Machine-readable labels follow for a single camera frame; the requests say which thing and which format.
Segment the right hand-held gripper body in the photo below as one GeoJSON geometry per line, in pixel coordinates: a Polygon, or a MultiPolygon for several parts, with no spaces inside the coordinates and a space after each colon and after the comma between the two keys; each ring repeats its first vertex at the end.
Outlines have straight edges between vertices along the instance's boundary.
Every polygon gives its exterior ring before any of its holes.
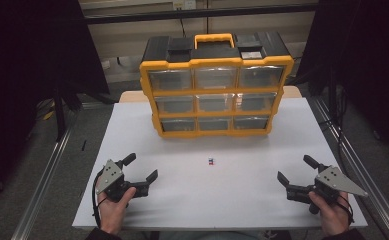
{"type": "Polygon", "coordinates": [[[362,197],[368,196],[364,189],[344,175],[338,167],[320,165],[317,169],[318,174],[314,178],[313,191],[328,203],[336,203],[340,192],[362,197]]]}

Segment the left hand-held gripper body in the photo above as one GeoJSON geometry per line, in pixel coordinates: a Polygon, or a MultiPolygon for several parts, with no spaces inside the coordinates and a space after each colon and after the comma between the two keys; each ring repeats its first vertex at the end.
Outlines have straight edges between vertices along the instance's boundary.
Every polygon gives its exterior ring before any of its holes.
{"type": "Polygon", "coordinates": [[[98,203],[104,200],[117,203],[122,199],[133,197],[130,193],[131,188],[132,185],[125,180],[122,169],[112,160],[108,160],[95,184],[95,194],[98,203]]]}

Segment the clear plastic drawer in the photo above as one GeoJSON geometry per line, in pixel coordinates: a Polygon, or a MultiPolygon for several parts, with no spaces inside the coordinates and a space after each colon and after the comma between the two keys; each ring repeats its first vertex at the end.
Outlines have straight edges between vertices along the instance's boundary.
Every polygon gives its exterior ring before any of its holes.
{"type": "Polygon", "coordinates": [[[161,96],[155,102],[160,113],[186,113],[193,110],[192,96],[161,96]]]}

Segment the yellow black organizer case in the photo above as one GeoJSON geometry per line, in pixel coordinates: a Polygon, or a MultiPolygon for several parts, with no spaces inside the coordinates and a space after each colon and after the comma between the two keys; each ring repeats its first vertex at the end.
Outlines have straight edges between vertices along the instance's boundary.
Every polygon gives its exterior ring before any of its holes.
{"type": "Polygon", "coordinates": [[[293,65],[277,32],[157,36],[140,83],[161,137],[266,135],[293,65]]]}

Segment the person's right hand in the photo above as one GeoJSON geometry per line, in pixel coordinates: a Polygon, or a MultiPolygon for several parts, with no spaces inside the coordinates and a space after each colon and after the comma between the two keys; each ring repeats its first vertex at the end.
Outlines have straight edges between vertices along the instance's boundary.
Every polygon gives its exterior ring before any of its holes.
{"type": "Polygon", "coordinates": [[[328,205],[315,192],[309,193],[311,201],[320,209],[320,221],[325,237],[342,234],[349,230],[349,214],[345,211],[349,207],[348,194],[340,192],[338,204],[328,205]]]}

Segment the person's left hand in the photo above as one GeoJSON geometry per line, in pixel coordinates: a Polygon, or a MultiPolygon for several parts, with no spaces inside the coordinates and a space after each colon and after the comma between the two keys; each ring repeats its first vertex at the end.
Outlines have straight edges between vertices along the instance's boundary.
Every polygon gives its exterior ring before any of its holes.
{"type": "Polygon", "coordinates": [[[120,232],[126,214],[126,207],[135,193],[135,187],[129,188],[118,202],[109,200],[106,193],[98,195],[100,229],[102,231],[113,235],[120,232]]]}

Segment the black metal stand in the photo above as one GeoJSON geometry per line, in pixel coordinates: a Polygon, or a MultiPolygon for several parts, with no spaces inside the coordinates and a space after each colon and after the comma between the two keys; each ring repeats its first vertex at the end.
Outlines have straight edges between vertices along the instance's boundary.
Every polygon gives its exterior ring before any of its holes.
{"type": "Polygon", "coordinates": [[[55,106],[55,113],[56,113],[56,122],[57,122],[57,138],[56,141],[59,142],[66,131],[66,123],[65,123],[65,116],[64,116],[64,109],[63,109],[63,103],[62,98],[59,92],[59,87],[56,86],[53,91],[53,99],[54,99],[54,106],[55,106]]]}

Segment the yellow floor object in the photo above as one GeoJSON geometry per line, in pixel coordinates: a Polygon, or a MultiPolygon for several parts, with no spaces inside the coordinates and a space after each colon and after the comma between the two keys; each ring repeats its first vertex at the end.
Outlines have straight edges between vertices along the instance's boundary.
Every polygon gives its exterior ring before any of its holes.
{"type": "Polygon", "coordinates": [[[48,120],[52,117],[55,111],[55,102],[53,101],[47,111],[47,113],[43,116],[43,120],[48,120]]]}

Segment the set of clear organizer drawers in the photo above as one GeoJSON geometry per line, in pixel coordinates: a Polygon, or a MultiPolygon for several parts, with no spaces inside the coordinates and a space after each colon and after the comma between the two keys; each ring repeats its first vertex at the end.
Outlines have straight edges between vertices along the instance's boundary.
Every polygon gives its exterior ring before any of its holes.
{"type": "Polygon", "coordinates": [[[161,96],[193,97],[191,112],[160,113],[156,105],[159,126],[164,133],[264,130],[283,72],[282,66],[150,71],[154,102],[161,96]]]}

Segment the black curtain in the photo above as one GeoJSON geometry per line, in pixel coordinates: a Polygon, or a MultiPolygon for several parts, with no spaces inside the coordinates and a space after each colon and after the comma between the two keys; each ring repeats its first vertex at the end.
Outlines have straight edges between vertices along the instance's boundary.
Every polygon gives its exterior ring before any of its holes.
{"type": "Polygon", "coordinates": [[[109,88],[78,0],[0,0],[0,182],[35,124],[37,104],[109,88]]]}
{"type": "Polygon", "coordinates": [[[297,76],[313,95],[337,80],[389,144],[389,0],[318,0],[297,76]]]}

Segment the black horizontal bar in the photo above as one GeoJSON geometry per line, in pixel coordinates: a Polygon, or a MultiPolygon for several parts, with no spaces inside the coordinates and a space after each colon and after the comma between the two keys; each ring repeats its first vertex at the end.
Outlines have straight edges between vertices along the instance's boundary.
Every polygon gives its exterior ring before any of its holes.
{"type": "Polygon", "coordinates": [[[88,25],[159,21],[172,19],[191,19],[208,17],[226,17],[240,15],[257,14],[280,14],[280,13],[298,13],[311,12],[318,8],[318,3],[289,4],[289,5],[269,5],[239,8],[217,8],[217,9],[198,9],[198,10],[172,10],[150,13],[135,14],[114,14],[114,15],[94,15],[84,18],[88,25]]]}

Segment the metal floor rail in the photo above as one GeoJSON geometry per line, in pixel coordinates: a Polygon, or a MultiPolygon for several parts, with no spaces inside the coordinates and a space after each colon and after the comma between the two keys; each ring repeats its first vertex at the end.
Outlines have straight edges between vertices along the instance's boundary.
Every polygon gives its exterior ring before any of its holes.
{"type": "Polygon", "coordinates": [[[37,187],[32,194],[29,204],[27,205],[23,216],[11,237],[11,240],[28,240],[35,220],[39,214],[42,203],[45,199],[46,192],[51,183],[52,177],[57,169],[57,165],[68,143],[72,129],[68,128],[59,141],[55,144],[54,149],[49,157],[47,165],[41,175],[37,187]]]}
{"type": "Polygon", "coordinates": [[[366,203],[363,203],[363,206],[373,219],[373,222],[380,227],[381,234],[387,239],[389,236],[389,202],[387,198],[344,134],[343,128],[338,125],[337,118],[331,116],[329,107],[325,104],[324,100],[320,97],[312,98],[310,104],[313,109],[318,111],[317,118],[319,123],[323,124],[329,130],[336,142],[336,160],[341,166],[342,171],[347,174],[348,170],[346,166],[349,166],[354,172],[354,176],[368,192],[368,199],[371,202],[371,206],[375,208],[383,224],[378,223],[377,218],[371,213],[366,203]]]}

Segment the white wall outlet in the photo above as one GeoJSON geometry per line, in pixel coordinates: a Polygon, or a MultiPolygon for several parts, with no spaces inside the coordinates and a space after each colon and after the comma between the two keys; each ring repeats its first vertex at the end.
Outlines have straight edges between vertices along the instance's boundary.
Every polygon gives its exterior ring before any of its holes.
{"type": "Polygon", "coordinates": [[[174,10],[195,10],[196,0],[173,0],[174,10]]]}

